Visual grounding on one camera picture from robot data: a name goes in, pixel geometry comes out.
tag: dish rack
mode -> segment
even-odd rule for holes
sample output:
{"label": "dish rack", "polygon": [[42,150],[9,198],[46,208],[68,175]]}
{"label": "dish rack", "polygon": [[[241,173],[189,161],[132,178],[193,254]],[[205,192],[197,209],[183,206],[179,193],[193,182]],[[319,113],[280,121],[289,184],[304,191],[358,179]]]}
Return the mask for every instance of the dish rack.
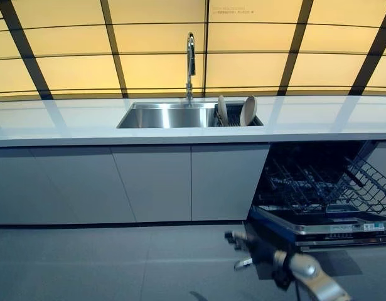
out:
{"label": "dish rack", "polygon": [[352,205],[372,213],[385,211],[386,177],[359,156],[345,161],[341,169],[318,169],[273,159],[264,169],[270,189],[260,193],[256,203],[296,214],[327,211],[331,204]]}
{"label": "dish rack", "polygon": [[[228,122],[229,122],[229,127],[240,127],[240,113],[242,111],[242,108],[243,108],[243,104],[228,104],[227,105],[227,113],[228,113]],[[218,113],[218,105],[215,105],[215,119],[216,119],[216,125],[217,127],[223,127],[223,123],[222,123],[222,118],[220,117],[219,113]],[[256,125],[256,126],[259,126],[259,125],[263,125],[262,122],[257,118],[255,117],[254,120],[252,121],[252,123],[250,125]]]}

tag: dish drying rack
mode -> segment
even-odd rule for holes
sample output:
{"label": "dish drying rack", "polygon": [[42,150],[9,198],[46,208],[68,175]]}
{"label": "dish drying rack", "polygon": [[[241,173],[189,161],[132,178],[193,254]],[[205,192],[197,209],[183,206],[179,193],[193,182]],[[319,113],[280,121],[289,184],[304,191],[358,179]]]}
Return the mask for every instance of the dish drying rack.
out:
{"label": "dish drying rack", "polygon": [[[228,123],[229,127],[240,127],[240,113],[242,112],[242,104],[232,104],[229,103],[227,105],[227,113],[228,113]],[[223,127],[223,122],[220,114],[218,113],[218,105],[215,105],[215,119],[217,127]],[[257,118],[257,116],[252,121],[251,125],[263,125],[262,122]]]}
{"label": "dish drying rack", "polygon": [[327,212],[328,205],[352,205],[360,211],[386,210],[386,177],[366,160],[345,158],[347,166],[319,169],[312,165],[277,162],[264,169],[269,191],[259,193],[255,203],[277,206],[296,214]]}

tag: faucet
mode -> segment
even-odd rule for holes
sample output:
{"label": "faucet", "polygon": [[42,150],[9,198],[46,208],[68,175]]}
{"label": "faucet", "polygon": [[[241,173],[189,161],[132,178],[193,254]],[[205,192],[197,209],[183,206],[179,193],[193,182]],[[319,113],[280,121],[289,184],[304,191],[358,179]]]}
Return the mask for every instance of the faucet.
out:
{"label": "faucet", "polygon": [[195,75],[195,51],[194,51],[194,36],[193,33],[188,33],[187,36],[187,101],[188,106],[191,106],[193,99],[193,85],[191,84],[191,76]]}

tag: gray cabinet door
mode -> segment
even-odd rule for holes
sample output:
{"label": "gray cabinet door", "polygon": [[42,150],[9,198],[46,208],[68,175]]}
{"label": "gray cabinet door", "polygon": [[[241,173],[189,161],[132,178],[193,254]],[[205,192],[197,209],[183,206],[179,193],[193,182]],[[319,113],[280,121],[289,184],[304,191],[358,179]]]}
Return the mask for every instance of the gray cabinet door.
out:
{"label": "gray cabinet door", "polygon": [[268,150],[267,144],[193,145],[193,220],[245,219]]}
{"label": "gray cabinet door", "polygon": [[0,224],[49,224],[73,220],[70,205],[28,149],[0,149]]}
{"label": "gray cabinet door", "polygon": [[190,146],[113,147],[138,222],[191,219]]}
{"label": "gray cabinet door", "polygon": [[135,222],[109,147],[32,148],[72,212],[71,223]]}

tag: open dishwasher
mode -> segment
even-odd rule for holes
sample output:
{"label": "open dishwasher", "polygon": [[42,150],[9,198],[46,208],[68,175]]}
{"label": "open dishwasher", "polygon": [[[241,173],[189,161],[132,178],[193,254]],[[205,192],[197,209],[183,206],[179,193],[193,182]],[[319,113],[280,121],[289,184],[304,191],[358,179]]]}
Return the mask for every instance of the open dishwasher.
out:
{"label": "open dishwasher", "polygon": [[249,219],[296,250],[386,243],[386,177],[364,158],[375,143],[271,146]]}

